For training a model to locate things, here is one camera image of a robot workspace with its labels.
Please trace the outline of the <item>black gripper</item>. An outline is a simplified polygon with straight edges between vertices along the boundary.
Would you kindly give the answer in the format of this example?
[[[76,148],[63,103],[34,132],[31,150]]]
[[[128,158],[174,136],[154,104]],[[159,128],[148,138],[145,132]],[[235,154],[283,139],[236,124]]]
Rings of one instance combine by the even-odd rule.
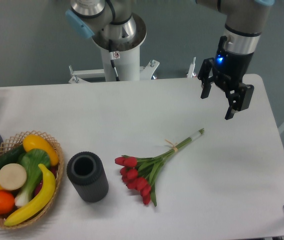
[[[238,54],[219,49],[215,58],[203,60],[197,78],[201,81],[201,99],[209,96],[211,84],[215,83],[225,92],[229,107],[225,115],[226,120],[234,117],[235,113],[249,108],[254,92],[254,86],[242,83],[253,53]]]

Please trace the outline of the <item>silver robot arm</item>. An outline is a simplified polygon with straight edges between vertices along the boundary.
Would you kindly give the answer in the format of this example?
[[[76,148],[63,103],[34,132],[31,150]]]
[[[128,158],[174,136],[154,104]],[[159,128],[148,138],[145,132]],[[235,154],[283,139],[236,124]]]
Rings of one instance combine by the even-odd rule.
[[[215,57],[203,61],[197,75],[201,98],[209,96],[212,84],[228,99],[225,119],[249,107],[254,87],[242,79],[266,23],[271,0],[201,0],[226,15],[225,30]],[[73,0],[65,13],[69,25],[100,48],[108,82],[139,81],[140,45],[146,38],[144,21],[132,12],[129,0]]]

